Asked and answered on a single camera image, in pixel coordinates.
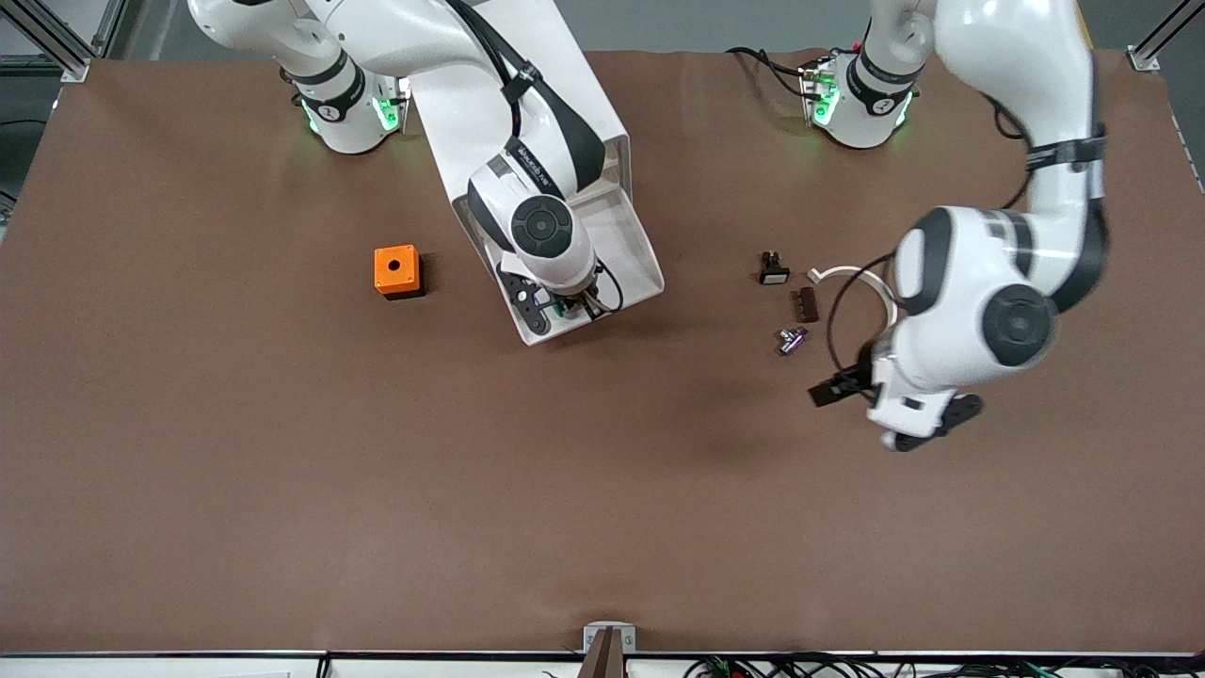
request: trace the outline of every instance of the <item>brown table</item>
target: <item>brown table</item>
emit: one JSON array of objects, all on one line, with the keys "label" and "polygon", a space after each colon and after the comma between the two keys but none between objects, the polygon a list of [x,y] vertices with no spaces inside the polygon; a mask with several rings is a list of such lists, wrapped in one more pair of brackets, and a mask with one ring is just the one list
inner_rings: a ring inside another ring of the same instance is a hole
[{"label": "brown table", "polygon": [[[1158,77],[1100,54],[1100,289],[900,455],[811,407],[831,366],[775,355],[757,257],[999,205],[1022,154],[987,104],[935,63],[854,152],[747,60],[590,61],[668,285],[536,348],[422,136],[330,153],[272,63],[64,89],[0,247],[4,650],[551,649],[598,618],[646,649],[1200,649],[1205,200]],[[433,290],[387,302],[372,248],[405,241]],[[852,293],[847,356],[881,313]]]}]

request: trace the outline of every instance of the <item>floor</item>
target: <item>floor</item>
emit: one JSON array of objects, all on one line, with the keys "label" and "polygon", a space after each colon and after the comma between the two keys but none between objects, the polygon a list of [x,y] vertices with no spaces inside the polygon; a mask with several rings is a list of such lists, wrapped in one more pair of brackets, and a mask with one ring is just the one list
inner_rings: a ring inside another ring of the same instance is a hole
[{"label": "floor", "polygon": [[[1080,0],[1080,4],[1097,47],[1124,47],[1142,37],[1135,28],[1141,31],[1153,28],[1177,0]],[[558,0],[558,5],[583,49],[718,52],[735,45],[769,51],[851,45],[865,29],[869,0],[743,0],[739,4],[729,0]],[[210,41],[193,23],[184,0],[139,0],[127,12],[123,24],[123,39],[116,49],[120,58],[261,58]],[[1186,28],[1159,61],[1187,148],[1194,157],[1205,159],[1205,78],[1200,77],[1205,71],[1205,18]],[[49,76],[0,76],[0,122],[45,119],[58,87],[57,78]],[[36,123],[0,126],[0,189],[4,191],[19,194],[41,131]]]}]

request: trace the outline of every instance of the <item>black round joint cap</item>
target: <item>black round joint cap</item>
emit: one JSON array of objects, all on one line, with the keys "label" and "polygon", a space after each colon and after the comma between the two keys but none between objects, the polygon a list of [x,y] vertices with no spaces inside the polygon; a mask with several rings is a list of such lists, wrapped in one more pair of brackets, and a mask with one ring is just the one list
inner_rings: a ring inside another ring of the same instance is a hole
[{"label": "black round joint cap", "polygon": [[1028,284],[1010,284],[983,308],[983,341],[1005,367],[1034,360],[1051,342],[1054,303]]},{"label": "black round joint cap", "polygon": [[515,210],[511,234],[524,252],[552,259],[569,248],[574,217],[564,201],[552,195],[533,195]]}]

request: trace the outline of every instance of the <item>orange box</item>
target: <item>orange box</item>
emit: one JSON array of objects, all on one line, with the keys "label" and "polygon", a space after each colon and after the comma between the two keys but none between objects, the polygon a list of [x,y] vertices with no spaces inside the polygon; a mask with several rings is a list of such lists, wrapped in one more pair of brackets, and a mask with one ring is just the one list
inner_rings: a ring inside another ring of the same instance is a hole
[{"label": "orange box", "polygon": [[423,258],[413,244],[381,247],[372,255],[376,288],[386,299],[412,299],[427,293]]}]

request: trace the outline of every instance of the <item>velcro strap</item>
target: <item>velcro strap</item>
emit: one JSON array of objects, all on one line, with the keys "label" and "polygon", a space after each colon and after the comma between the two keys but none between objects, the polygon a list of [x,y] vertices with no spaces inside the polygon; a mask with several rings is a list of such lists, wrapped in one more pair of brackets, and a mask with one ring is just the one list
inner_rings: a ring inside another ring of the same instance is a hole
[{"label": "velcro strap", "polygon": [[506,98],[507,104],[513,104],[519,100],[519,96],[527,94],[527,90],[539,79],[543,79],[540,69],[535,67],[531,61],[523,61],[519,72],[502,87],[502,96]]},{"label": "velcro strap", "polygon": [[1025,169],[1029,171],[1048,167],[1051,165],[1064,165],[1068,163],[1091,163],[1105,157],[1105,129],[1104,125],[1091,138],[1071,138],[1058,143],[1035,146],[1029,149],[1025,160]]}]

